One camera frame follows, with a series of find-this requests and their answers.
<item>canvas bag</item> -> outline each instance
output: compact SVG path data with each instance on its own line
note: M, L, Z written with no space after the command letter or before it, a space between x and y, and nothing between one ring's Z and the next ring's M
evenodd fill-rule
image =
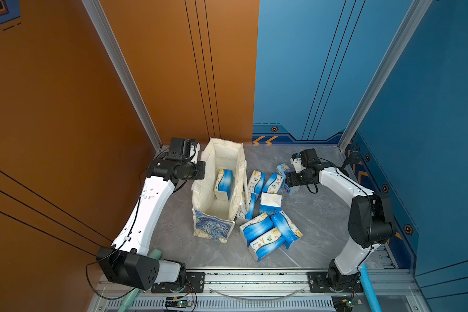
M226 243L234 228L234 218L243 204L243 187L247 185L243 144L210 139L201 153L206 162L205 178L195 180L193 191L194 235ZM213 191L220 169L232 170L231 199L220 201Z

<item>gray marble floor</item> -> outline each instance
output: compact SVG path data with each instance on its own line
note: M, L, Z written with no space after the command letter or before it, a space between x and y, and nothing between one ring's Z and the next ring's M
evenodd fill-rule
M293 153L314 147L319 157L337 165L343 156L336 146L309 145L245 145L248 162L248 176L253 170L270 176L276 166L289 164ZM160 249L165 259L184 262L188 268L229 266L229 267L268 267L268 268L327 268L345 246L348 240L348 214L350 208L328 188L318 185L317 194L301 187L294 195L284 190L282 209L303 234L291 249L279 248L260 262L255 262L243 244L239 226L236 225L228 242L199 238L193 235L192 182L170 197L165 204L151 239L152 248ZM258 214L259 201L254 216ZM381 267L374 254L368 259L368 267Z

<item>orange wall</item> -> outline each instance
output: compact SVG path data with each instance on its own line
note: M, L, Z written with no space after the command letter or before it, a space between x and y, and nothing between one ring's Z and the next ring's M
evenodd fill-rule
M20 9L0 25L0 170L112 240L152 145L81 1L27 0ZM0 190L111 244L2 174ZM1 193L0 211L97 253ZM94 258L0 214L0 311L84 311L93 296L84 269ZM93 266L92 283L100 275Z
M164 144L251 142L259 1L101 4Z

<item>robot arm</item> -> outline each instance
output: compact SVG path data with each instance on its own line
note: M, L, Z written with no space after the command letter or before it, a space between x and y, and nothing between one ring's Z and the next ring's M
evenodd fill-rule
M147 257L154 228L163 206L178 180L205 178L205 162L198 162L200 145L195 140L173 138L163 158L154 159L135 208L113 241L101 247L97 261L110 282L148 290L154 283L177 289L185 284L185 265Z
M395 222L390 198L355 183L344 171L330 162L321 162L315 149L293 155L296 172L286 174L289 187L320 183L350 207L348 232L350 237L340 255L329 265L328 281L332 289L341 291L358 278L359 268L367 257L395 234Z

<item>tissue pack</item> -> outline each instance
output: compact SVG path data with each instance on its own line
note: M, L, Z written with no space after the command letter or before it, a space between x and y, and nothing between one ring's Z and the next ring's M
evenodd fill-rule
M250 220L253 218L253 210L255 209L255 203L260 193L262 192L263 183L265 181L265 173L254 170L251 174L251 178L248 182L248 192L251 194L250 209L246 214L245 219Z
M243 242L246 246L249 246L257 237L272 228L274 228L274 224L268 217L268 214L264 213L241 225L239 230L241 231Z
M288 218L284 211L279 211L272 216L274 226L279 229L284 236L284 246L289 249L291 245L303 236L296 225Z
M260 261L284 243L284 236L277 228L273 228L251 242L248 250L255 261Z
M272 217L275 213L281 211L282 195L262 193L260 196L260 213L267 213Z
M284 177L272 173L270 178L268 178L267 183L263 186L262 193L277 194L281 190L281 186L284 183Z
M300 189L300 185L289 187L284 182L286 180L286 173L290 173L290 172L293 172L293 170L291 170L288 167L288 165L286 165L286 164L281 164L281 165L277 166L277 174L279 174L279 175L281 175L283 177L282 186L283 186L284 190L287 191L287 193L289 195L293 195L294 193L298 192L298 190Z
M218 200L228 202L231 199L232 171L220 169L215 183L215 197Z

